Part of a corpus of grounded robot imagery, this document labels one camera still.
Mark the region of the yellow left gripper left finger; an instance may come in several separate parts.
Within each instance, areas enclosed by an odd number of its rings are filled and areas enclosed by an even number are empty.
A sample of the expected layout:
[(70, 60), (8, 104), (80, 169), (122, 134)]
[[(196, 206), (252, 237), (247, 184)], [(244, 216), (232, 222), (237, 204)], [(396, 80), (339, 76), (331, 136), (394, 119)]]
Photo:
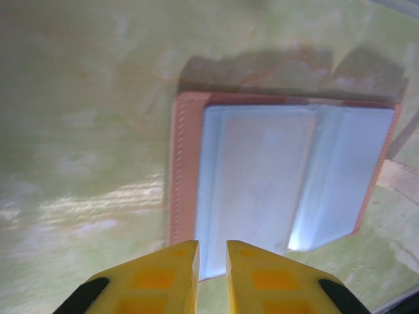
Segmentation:
[(195, 313), (199, 242), (185, 241), (91, 276), (56, 313)]

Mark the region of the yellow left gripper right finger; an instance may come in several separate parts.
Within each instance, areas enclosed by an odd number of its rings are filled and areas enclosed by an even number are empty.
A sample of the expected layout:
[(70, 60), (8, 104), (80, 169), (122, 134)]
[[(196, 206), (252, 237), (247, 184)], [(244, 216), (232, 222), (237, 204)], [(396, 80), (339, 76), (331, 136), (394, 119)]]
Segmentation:
[(250, 245), (227, 241), (230, 313), (368, 313), (334, 275)]

